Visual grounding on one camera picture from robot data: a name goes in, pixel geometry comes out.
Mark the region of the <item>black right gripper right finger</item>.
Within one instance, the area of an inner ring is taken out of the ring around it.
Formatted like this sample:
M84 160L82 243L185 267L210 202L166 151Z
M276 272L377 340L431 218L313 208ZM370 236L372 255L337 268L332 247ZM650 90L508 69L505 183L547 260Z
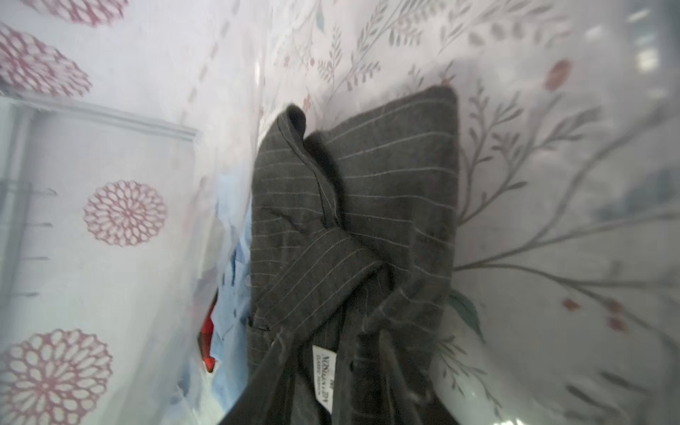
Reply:
M386 329L379 333L378 350L382 403L379 424L459 425L405 346Z

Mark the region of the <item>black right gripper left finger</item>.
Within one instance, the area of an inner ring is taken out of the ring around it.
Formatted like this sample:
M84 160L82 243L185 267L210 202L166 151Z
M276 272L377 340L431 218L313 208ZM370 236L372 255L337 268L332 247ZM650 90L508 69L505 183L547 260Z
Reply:
M290 424L297 355L295 336L281 330L237 403L219 425Z

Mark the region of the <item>light blue shirt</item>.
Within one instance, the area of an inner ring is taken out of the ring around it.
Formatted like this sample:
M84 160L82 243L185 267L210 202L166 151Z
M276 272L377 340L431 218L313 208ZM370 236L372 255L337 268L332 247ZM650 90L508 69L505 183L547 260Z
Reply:
M218 290L210 319L216 360L212 394L228 412L248 382L246 325L251 305L251 191L242 175L223 175L217 218L225 233L217 261Z

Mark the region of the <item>red black plaid shirt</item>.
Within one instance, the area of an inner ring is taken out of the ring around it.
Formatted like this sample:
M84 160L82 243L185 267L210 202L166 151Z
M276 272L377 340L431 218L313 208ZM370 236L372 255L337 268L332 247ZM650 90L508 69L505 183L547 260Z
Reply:
M205 370L207 373L212 374L216 365L216 359L211 355L211 346L214 335L214 323L212 320L212 313L217 301L217 296L214 296L212 304L208 310L208 313L203 321L202 328L198 334L198 348L201 355L201 359L204 363Z

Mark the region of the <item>dark grey striped shirt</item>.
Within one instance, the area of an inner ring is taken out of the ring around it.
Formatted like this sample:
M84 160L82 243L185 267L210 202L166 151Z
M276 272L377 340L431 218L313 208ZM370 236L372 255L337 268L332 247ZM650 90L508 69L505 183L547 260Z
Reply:
M263 138L251 187L248 384L290 331L290 424L379 424L382 329L430 379L453 278L458 109L453 89L433 86L308 133L292 105Z

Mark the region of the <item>clear plastic vacuum bag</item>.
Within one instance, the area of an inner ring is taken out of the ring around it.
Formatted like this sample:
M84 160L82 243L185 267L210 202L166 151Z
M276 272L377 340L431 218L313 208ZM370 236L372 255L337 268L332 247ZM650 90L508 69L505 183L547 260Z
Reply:
M678 423L676 1L4 1L2 423L218 424L221 177L251 191L288 106L314 133L433 86L459 99L446 409Z

